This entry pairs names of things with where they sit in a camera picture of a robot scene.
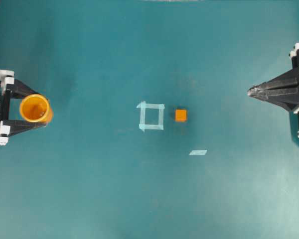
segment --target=teal mat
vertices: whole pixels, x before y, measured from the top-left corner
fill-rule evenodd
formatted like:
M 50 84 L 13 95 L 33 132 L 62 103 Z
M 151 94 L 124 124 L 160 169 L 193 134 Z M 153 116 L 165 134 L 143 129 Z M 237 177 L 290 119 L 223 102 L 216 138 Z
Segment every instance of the teal mat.
M 299 0 L 2 0 L 0 69 L 54 119 L 0 147 L 0 239 L 299 239 L 299 141 L 247 97 L 296 42 Z

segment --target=tape strip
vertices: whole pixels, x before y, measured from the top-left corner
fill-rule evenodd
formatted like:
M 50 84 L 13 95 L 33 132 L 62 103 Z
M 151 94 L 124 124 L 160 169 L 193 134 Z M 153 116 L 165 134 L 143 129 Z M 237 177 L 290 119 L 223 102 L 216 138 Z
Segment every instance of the tape strip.
M 189 155 L 196 156 L 196 155 L 205 155 L 207 153 L 207 150 L 193 150 L 190 152 Z
M 142 131 L 145 131 L 145 129 L 164 130 L 164 104 L 146 104 L 145 101 L 142 101 L 136 108 L 141 108 L 139 127 Z M 146 108 L 158 110 L 158 124 L 145 124 Z

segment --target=orange cup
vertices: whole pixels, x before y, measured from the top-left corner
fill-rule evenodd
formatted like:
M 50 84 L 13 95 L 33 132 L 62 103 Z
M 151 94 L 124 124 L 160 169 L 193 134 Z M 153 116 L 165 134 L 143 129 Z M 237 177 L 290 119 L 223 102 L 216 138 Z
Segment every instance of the orange cup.
M 25 97 L 20 103 L 20 115 L 28 122 L 49 123 L 53 111 L 49 101 L 42 95 L 33 94 Z

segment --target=small orange block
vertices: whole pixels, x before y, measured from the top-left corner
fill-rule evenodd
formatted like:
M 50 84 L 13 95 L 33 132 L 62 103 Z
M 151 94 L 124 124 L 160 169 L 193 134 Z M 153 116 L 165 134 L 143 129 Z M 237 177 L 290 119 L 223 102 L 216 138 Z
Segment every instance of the small orange block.
M 176 122 L 186 122 L 187 121 L 187 110 L 176 110 L 175 111 L 175 121 Z

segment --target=black clamp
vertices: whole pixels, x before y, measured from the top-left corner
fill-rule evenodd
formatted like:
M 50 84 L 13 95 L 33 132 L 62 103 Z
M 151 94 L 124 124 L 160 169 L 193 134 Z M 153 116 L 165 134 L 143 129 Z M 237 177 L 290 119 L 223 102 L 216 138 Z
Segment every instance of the black clamp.
M 253 86 L 248 95 L 297 114 L 299 122 L 299 43 L 294 46 L 289 57 L 293 67 L 291 70 L 268 82 Z
M 9 119 L 10 99 L 23 99 L 32 94 L 38 93 L 15 79 L 13 71 L 0 70 L 0 145 L 6 145 L 10 136 L 46 126 L 46 123 Z

